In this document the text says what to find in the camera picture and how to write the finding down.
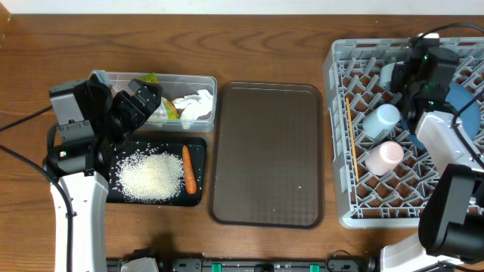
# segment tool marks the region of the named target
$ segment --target wood grain surface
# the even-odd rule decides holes
[[[215,76],[230,81],[310,84],[324,91],[322,64],[337,39],[401,38],[484,17],[14,15],[0,51],[0,123],[50,105],[48,88],[91,70]],[[467,29],[443,36],[478,36]],[[0,142],[40,164],[53,112],[0,134]],[[324,111],[325,219],[314,230],[235,227],[207,214],[213,133],[207,140],[202,202],[193,208],[108,204],[108,257],[146,246],[166,256],[323,259],[336,250],[370,255],[415,233],[347,230],[337,218],[332,143]],[[52,271],[54,207],[48,182],[0,153],[0,270]]]

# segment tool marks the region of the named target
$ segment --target carrot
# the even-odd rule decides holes
[[[188,194],[197,192],[197,182],[195,181],[194,169],[191,167],[190,152],[187,146],[183,146],[183,170],[185,172],[185,187]]]

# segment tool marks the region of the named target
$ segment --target white cup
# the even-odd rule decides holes
[[[383,104],[363,119],[363,130],[375,138],[382,131],[391,131],[399,121],[399,109],[392,104]]]
[[[365,165],[375,175],[392,171],[403,159],[403,148],[394,141],[387,141],[370,150]]]

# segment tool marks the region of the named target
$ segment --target clear plastic container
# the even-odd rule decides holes
[[[147,73],[118,73],[107,72],[115,91],[125,90],[131,95],[128,87],[132,79],[137,79]],[[158,83],[163,88],[163,97],[169,101],[185,95],[197,94],[198,90],[206,89],[213,95],[212,111],[197,120],[166,119],[157,124],[145,123],[140,129],[149,131],[189,131],[209,132],[213,130],[217,105],[217,80],[212,76],[186,76],[157,74]]]

